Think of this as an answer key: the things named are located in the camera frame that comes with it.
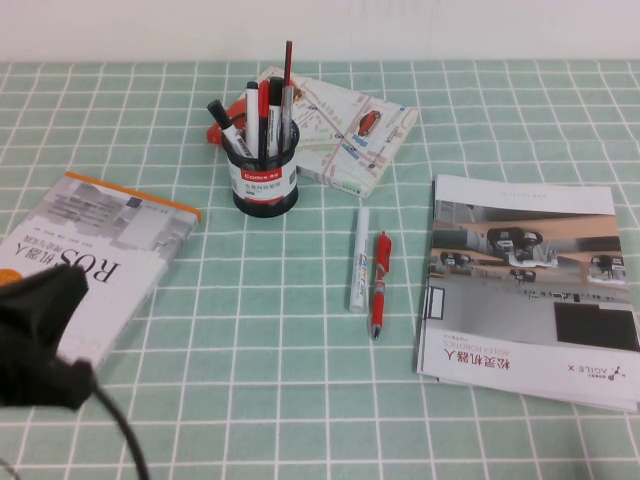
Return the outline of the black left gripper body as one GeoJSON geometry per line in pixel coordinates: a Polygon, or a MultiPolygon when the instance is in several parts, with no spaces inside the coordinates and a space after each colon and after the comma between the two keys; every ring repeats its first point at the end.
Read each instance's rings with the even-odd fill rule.
{"type": "Polygon", "coordinates": [[[1,287],[1,328],[56,354],[89,288],[82,268],[66,264],[1,287]]]}

